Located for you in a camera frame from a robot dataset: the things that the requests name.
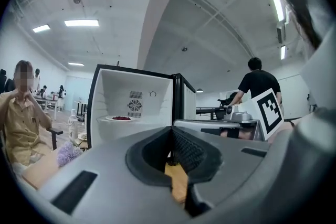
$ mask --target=white table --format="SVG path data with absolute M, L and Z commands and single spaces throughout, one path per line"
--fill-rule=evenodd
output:
M 79 102 L 79 101 L 75 101 L 75 103 L 77 103 L 77 115 L 80 115 L 80 116 L 82 116 L 83 115 L 83 105 L 84 105 L 84 112 L 85 112 L 85 108 L 86 108 L 86 106 L 88 105 L 87 103 L 85 103 L 85 102 Z M 82 105 L 81 106 L 81 112 L 80 112 L 80 114 L 79 114 L 79 105 Z
M 41 97 L 34 97 L 36 101 L 40 101 L 40 102 L 46 102 L 46 108 L 47 108 L 47 104 L 51 103 L 51 104 L 55 104 L 55 109 L 54 109 L 54 121 L 56 120 L 56 115 L 57 115 L 57 101 L 53 100 L 53 99 L 45 99 L 45 98 L 41 98 Z

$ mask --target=floor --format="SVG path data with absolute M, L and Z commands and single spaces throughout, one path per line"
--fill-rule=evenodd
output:
M 52 117 L 54 116 L 54 111 L 52 109 L 47 110 Z M 64 142 L 69 140 L 68 136 L 68 119 L 70 117 L 70 111 L 57 111 L 56 121 L 53 120 L 53 128 L 61 129 L 64 133 L 56 137 L 57 147 L 61 147 Z M 82 122 L 78 122 L 78 133 L 84 132 L 85 128 Z M 52 148 L 51 144 L 51 133 L 40 127 L 40 136 L 47 145 Z M 173 196 L 181 204 L 185 202 L 186 192 L 187 192 L 187 182 L 188 176 L 184 172 L 181 165 L 169 166 L 166 164 L 165 174 L 172 178 L 173 183 Z

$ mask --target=desk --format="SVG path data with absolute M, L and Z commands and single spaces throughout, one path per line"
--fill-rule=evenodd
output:
M 51 104 L 55 104 L 55 109 L 54 109 L 54 120 L 56 120 L 56 115 L 57 115 L 57 101 L 53 100 L 53 99 L 45 99 L 45 98 L 41 98 L 41 97 L 34 97 L 36 101 L 40 101 L 40 102 L 46 102 L 46 107 L 48 103 Z
M 79 101 L 75 101 L 75 103 L 77 103 L 77 115 L 79 115 L 79 104 L 81 104 L 81 111 L 80 111 L 80 115 L 83 115 L 83 105 L 84 105 L 84 112 L 85 112 L 85 108 L 87 106 L 87 103 L 85 102 L 79 102 Z
M 42 157 L 38 162 L 30 165 L 22 173 L 22 178 L 35 189 L 42 187 L 48 179 L 52 178 L 61 169 L 57 166 L 56 162 L 58 150 L 54 150 L 49 155 Z M 180 164 L 176 166 L 166 164 L 164 172 L 172 178 L 172 195 L 179 203 L 183 203 L 187 193 L 188 176 Z

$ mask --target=black t-shirt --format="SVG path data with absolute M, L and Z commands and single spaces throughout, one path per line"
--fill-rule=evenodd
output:
M 281 91 L 277 79 L 271 73 L 263 70 L 255 70 L 246 74 L 238 87 L 238 90 L 244 93 L 250 90 L 252 98 L 268 89 L 273 89 L 274 94 Z

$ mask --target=ceiling light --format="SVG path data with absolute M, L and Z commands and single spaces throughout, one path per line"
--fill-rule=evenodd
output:
M 274 1 L 275 8 L 277 10 L 278 20 L 280 22 L 284 19 L 281 0 L 273 0 L 273 1 Z
M 286 56 L 286 46 L 281 47 L 281 59 L 284 60 Z
M 66 20 L 66 26 L 99 26 L 97 20 Z
M 81 66 L 81 67 L 84 66 L 82 63 L 75 63 L 75 62 L 69 62 L 68 64 L 71 66 Z
M 33 29 L 35 33 L 50 29 L 49 25 L 42 25 Z

